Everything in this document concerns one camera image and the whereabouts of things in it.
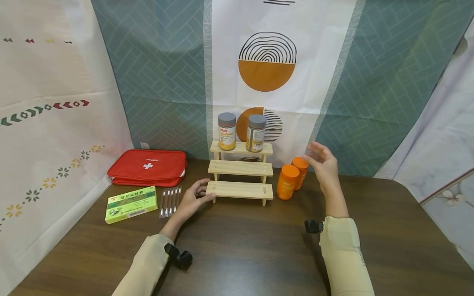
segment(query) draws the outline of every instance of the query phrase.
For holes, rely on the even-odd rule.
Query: black wrist clip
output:
[[[183,253],[180,254],[178,248],[170,243],[167,243],[164,246],[164,251],[170,256],[172,262],[180,269],[187,269],[192,263],[191,253],[183,251]]]
[[[306,228],[306,233],[320,233],[324,229],[324,224],[314,220],[306,220],[304,227]]]

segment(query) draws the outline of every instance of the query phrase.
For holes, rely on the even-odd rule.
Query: red first aid bag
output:
[[[173,187],[186,172],[182,151],[131,149],[125,151],[107,174],[117,185]]]

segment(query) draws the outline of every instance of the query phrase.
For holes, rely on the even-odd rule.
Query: arrow pattern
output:
[[[12,42],[12,43],[13,43],[13,39],[11,39],[11,38],[3,38],[2,40],[5,41],[5,42]],[[54,40],[53,40],[53,39],[45,39],[45,41],[48,42],[48,43],[54,43]],[[35,43],[35,40],[32,39],[32,38],[31,38],[31,39],[30,39],[30,38],[27,38],[27,39],[25,40],[25,42],[28,42],[28,43],[31,44],[31,43]],[[64,43],[73,44],[72,41],[64,41]]]
[[[0,127],[2,127],[2,126],[11,126],[15,122],[17,123],[17,122],[21,122],[25,119],[35,117],[36,115],[42,114],[43,110],[49,111],[53,107],[56,108],[56,109],[64,109],[63,107],[66,107],[66,108],[85,107],[85,106],[88,106],[89,104],[90,104],[89,101],[79,100],[79,101],[74,101],[74,102],[68,101],[68,102],[64,102],[64,103],[61,103],[61,102],[54,103],[52,106],[48,105],[48,104],[46,104],[42,107],[34,106],[32,108],[26,109],[25,111],[15,113],[15,114],[10,115],[9,117],[4,117],[4,118],[0,119]]]

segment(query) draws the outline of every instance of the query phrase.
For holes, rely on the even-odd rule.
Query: orange pill bottle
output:
[[[306,173],[308,172],[308,167],[310,167],[310,165],[304,161],[302,157],[293,158],[292,165],[297,167],[300,171],[300,175],[298,176],[295,185],[295,190],[298,190],[301,188],[301,185],[303,185],[304,177],[306,177]]]
[[[282,167],[278,184],[276,185],[276,195],[283,200],[290,199],[296,186],[296,181],[300,171],[297,167],[286,164]]]

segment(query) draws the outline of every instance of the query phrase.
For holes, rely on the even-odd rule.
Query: wooden shelf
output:
[[[272,155],[273,154],[273,147],[271,143],[264,143],[264,148],[260,152],[249,152],[246,149],[246,143],[245,142],[236,142],[236,147],[233,150],[227,151],[227,150],[222,150],[219,147],[219,141],[214,140],[212,141],[212,144],[210,146],[210,151],[211,152],[218,152],[218,153],[244,153],[244,154],[249,154],[249,155],[255,155],[255,154],[262,154],[262,155]]]
[[[271,177],[273,176],[273,168],[269,162],[211,160],[208,173]]]
[[[273,199],[271,184],[210,181],[206,194],[215,193],[217,197],[261,199],[265,206],[268,199]]]

